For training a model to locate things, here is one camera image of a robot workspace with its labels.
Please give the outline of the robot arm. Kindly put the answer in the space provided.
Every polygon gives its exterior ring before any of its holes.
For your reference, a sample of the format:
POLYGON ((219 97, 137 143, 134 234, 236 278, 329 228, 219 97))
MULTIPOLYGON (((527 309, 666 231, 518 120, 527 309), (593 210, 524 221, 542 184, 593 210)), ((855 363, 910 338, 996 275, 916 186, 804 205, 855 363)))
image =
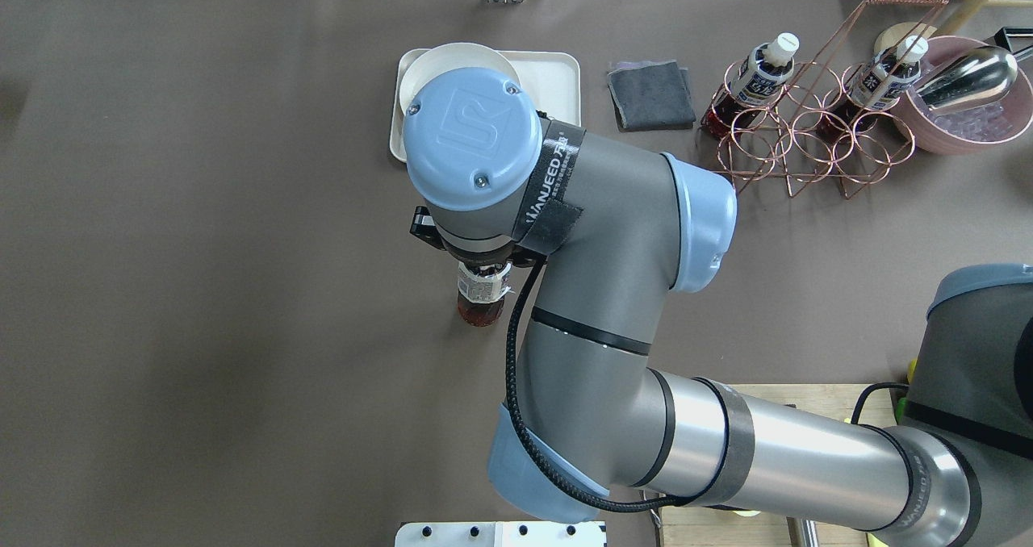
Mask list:
POLYGON ((543 276, 488 459, 522 511, 723 507, 873 533, 889 546, 1031 543, 1031 267, 968 266, 927 308, 897 425, 833 420, 648 366, 669 292, 697 292, 733 239, 723 176, 537 112, 504 73, 461 68, 413 96, 411 233, 463 265, 543 276))

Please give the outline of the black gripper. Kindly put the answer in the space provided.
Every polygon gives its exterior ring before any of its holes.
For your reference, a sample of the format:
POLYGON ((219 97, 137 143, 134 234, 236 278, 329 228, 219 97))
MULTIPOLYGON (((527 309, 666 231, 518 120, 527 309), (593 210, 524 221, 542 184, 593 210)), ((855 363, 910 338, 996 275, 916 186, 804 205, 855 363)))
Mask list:
POLYGON ((516 242, 508 236, 493 236, 486 239, 466 239, 443 236, 443 245, 458 263, 472 274, 483 276, 502 274, 516 248, 516 242))

